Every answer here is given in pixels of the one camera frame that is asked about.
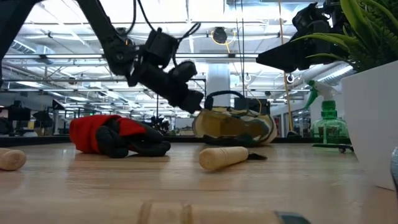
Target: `pole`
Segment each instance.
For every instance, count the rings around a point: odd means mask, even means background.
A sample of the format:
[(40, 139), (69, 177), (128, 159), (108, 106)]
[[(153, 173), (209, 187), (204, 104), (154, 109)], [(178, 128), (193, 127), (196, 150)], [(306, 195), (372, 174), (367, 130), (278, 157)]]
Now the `pole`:
[(159, 94), (156, 95), (156, 119), (159, 118)]
[[(284, 44), (284, 28), (283, 28), (283, 20), (282, 20), (282, 0), (278, 0), (279, 5), (279, 26), (280, 26), (280, 42)], [(290, 96), (289, 90), (287, 89), (287, 80), (286, 80), (286, 73), (284, 72), (284, 83), (285, 83), (285, 90), (286, 90), (286, 100), (287, 100), (287, 111), (289, 115), (289, 131), (293, 131), (293, 119), (292, 119), (292, 110), (290, 107)]]

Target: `wooden surface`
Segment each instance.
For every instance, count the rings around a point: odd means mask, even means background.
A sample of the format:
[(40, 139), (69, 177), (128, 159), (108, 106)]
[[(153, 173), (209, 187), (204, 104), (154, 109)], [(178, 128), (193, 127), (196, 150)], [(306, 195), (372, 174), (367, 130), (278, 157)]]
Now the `wooden surface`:
[(308, 144), (256, 149), (268, 161), (214, 173), (198, 164), (202, 144), (127, 159), (80, 154), (71, 144), (15, 149), (28, 160), (0, 172), (2, 224), (129, 223), (129, 209), (146, 200), (298, 212), (321, 224), (398, 223), (395, 193), (373, 187), (353, 154)]

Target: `white pot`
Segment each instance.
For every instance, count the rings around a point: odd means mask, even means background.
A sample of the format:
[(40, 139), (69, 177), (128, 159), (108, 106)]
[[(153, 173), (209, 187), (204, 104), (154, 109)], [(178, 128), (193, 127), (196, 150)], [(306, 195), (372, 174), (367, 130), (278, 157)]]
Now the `white pot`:
[(398, 146), (398, 62), (341, 80), (345, 120), (359, 164), (376, 186), (394, 190), (390, 164)]

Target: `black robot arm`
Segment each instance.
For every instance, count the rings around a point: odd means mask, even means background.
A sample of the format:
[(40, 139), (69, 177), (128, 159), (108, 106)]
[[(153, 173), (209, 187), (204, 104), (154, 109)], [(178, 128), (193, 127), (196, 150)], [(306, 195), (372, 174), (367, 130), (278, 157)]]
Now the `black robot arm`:
[[(195, 64), (183, 62), (169, 73), (163, 71), (178, 49), (181, 38), (152, 30), (145, 45), (135, 46), (127, 41), (127, 34), (116, 30), (99, 0), (76, 0), (94, 30), (115, 75), (126, 77), (129, 86), (141, 83), (167, 99), (172, 106), (193, 113), (200, 110), (203, 94), (188, 89), (186, 82), (197, 74)], [(41, 0), (0, 1), (0, 60), (3, 60), (35, 4)]]
[[(315, 32), (343, 33), (343, 26), (347, 23), (347, 20), (341, 12), (340, 0), (326, 0), (323, 7), (317, 7), (317, 4), (317, 2), (309, 4), (292, 19), (297, 32), (289, 42), (259, 54), (256, 62), (290, 73), (296, 69), (306, 70), (311, 65), (328, 64), (335, 61), (331, 57), (307, 58), (310, 55), (333, 53), (345, 57), (346, 52), (324, 40), (293, 41)], [(329, 25), (329, 19), (332, 19), (333, 27)]]

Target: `white column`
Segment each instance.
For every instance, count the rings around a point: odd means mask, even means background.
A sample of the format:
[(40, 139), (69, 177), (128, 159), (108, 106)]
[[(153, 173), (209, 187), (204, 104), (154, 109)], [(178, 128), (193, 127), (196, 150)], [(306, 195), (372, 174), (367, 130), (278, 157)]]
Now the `white column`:
[(53, 122), (54, 122), (54, 135), (60, 134), (58, 129), (60, 125), (60, 116), (58, 110), (54, 110), (53, 112)]
[[(221, 90), (230, 90), (230, 72), (227, 63), (211, 63), (207, 73), (206, 93), (214, 93)], [(231, 95), (214, 97), (215, 106), (231, 106)]]

